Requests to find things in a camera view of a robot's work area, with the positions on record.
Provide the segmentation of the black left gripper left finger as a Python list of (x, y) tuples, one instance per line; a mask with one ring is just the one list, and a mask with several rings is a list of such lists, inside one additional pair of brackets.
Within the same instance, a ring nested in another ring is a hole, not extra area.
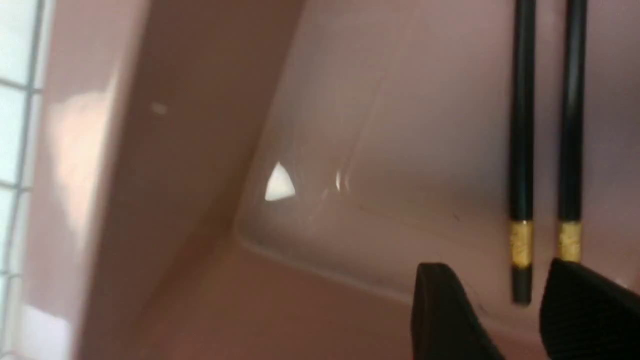
[(503, 360), (480, 323), (457, 274), (441, 262), (420, 263), (410, 318), (414, 360)]

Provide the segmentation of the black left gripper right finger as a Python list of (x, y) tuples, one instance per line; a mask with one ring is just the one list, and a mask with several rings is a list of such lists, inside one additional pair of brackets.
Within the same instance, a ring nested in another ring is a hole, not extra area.
[(551, 360), (637, 360), (640, 298), (580, 263), (554, 259), (539, 332)]

